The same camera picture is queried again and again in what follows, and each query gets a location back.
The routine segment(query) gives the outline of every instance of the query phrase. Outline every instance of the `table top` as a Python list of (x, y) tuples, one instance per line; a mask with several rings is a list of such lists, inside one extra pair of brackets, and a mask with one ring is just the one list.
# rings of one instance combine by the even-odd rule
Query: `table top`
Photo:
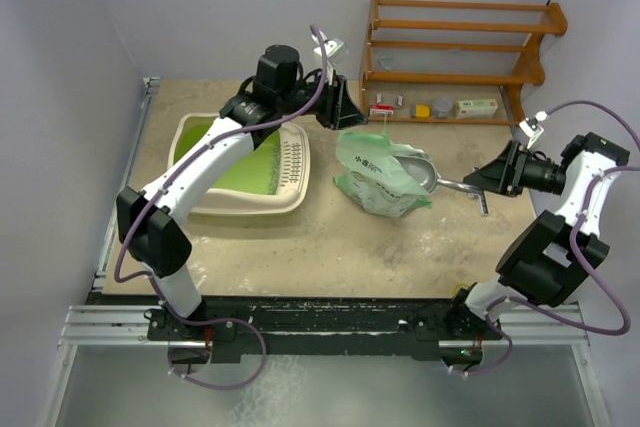
[[(163, 80), (130, 185), (140, 189), (166, 170), (184, 115), (219, 110), (239, 84)], [(357, 84), (349, 89), (355, 94)], [(344, 172), (335, 157), (338, 133), (312, 117), (296, 122), (311, 148), (309, 187), (300, 207), (275, 216), (191, 215), (183, 226), (193, 243), (189, 269), (203, 295), (450, 297), (459, 284), (490, 280), (504, 251), (534, 218), (528, 192), (515, 199), (487, 194), (490, 214), (483, 217), (477, 200), (444, 188), (432, 194), (430, 208), (400, 218), (368, 214), (333, 184)], [(380, 123), (357, 128), (382, 129)], [(390, 123), (387, 129), (391, 140), (423, 149), (442, 177), (453, 180), (494, 159), (511, 138), (506, 126)], [(119, 247), (112, 249), (103, 292), (151, 294), (145, 279), (114, 282)], [(123, 274), (139, 269), (127, 256)]]

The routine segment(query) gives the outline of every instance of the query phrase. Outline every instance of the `wooden shelf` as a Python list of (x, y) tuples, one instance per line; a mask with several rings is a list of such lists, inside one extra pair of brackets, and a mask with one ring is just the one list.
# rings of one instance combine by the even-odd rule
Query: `wooden shelf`
[[(461, 22), (388, 19), (380, 17), (379, 7), (412, 7), (440, 9), (477, 9), (493, 11), (538, 12), (540, 19), (535, 24), (502, 23), (502, 22)], [(524, 45), (476, 44), (462, 42), (413, 42), (400, 40), (376, 40), (373, 34), (378, 29), (421, 29), (463, 32), (506, 32), (529, 34)], [(524, 119), (520, 104), (520, 91), (524, 84), (540, 85), (544, 82), (544, 70), (540, 64), (540, 43), (546, 34), (564, 35), (567, 31), (567, 20), (557, 3), (549, 5), (498, 4), (477, 2), (443, 2), (434, 0), (371, 0), (369, 18), (365, 32), (365, 41), (360, 64), (360, 105), (368, 112), (366, 103), (367, 84), (376, 82), (453, 84), (453, 85), (495, 85), (505, 89), (513, 122)], [(463, 50), (474, 52), (502, 52), (519, 54), (510, 75), (484, 74), (450, 74), (425, 72), (380, 72), (373, 70), (372, 50), (415, 49), (415, 50)], [(382, 120), (369, 117), (372, 121)], [(504, 119), (408, 119), (389, 117), (389, 122), (419, 123), (460, 123), (460, 124), (494, 124), (512, 123)]]

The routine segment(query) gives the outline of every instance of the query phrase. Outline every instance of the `green plastic bag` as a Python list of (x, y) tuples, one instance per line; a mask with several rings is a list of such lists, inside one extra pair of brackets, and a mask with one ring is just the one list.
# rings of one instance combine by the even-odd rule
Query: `green plastic bag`
[(394, 157), (415, 153), (424, 154), (385, 135), (343, 132), (336, 157), (347, 173), (333, 181), (370, 214), (400, 217), (408, 210), (431, 205), (427, 192)]

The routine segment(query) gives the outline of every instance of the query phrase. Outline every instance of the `plastic container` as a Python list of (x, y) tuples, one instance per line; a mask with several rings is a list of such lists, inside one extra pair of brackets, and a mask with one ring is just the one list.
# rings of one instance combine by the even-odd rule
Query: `plastic container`
[[(204, 135), (208, 127), (213, 123), (218, 114), (188, 114), (185, 115), (176, 131), (167, 168), (170, 168), (181, 155), (189, 150)], [(199, 135), (194, 136), (194, 129), (198, 129)], [(298, 207), (307, 192), (310, 173), (310, 152), (309, 139), (302, 127), (291, 122), (285, 122), (278, 130), (279, 139), (274, 138), (279, 146), (271, 147), (274, 153), (279, 155), (279, 161), (275, 165), (267, 179), (267, 189), (272, 190), (268, 194), (258, 193), (264, 187), (257, 188), (251, 177), (258, 167), (263, 164), (268, 165), (270, 152), (263, 152), (262, 158), (251, 158), (259, 156), (258, 150), (249, 157), (236, 164), (237, 172), (227, 172), (233, 174), (231, 178), (227, 174), (223, 176), (216, 186), (212, 186), (196, 203), (192, 212), (205, 215), (266, 215), (283, 214)], [(246, 185), (238, 185), (239, 190), (228, 188), (217, 188), (219, 186), (230, 186), (236, 184), (238, 179), (246, 179)]]
[(436, 98), (433, 104), (431, 104), (431, 117), (435, 119), (446, 119), (450, 117), (455, 103), (455, 100), (451, 97)]

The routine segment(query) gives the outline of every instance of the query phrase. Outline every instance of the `metal ladle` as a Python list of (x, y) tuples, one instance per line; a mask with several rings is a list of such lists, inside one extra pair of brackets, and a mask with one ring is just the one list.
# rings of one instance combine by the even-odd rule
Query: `metal ladle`
[(402, 168), (414, 179), (420, 183), (420, 187), (428, 193), (432, 193), (440, 185), (449, 189), (458, 190), (473, 194), (480, 199), (480, 207), (484, 215), (489, 214), (487, 201), (484, 191), (473, 185), (456, 182), (455, 180), (447, 180), (440, 177), (433, 162), (426, 156), (420, 155), (396, 155), (395, 159), (400, 162)]

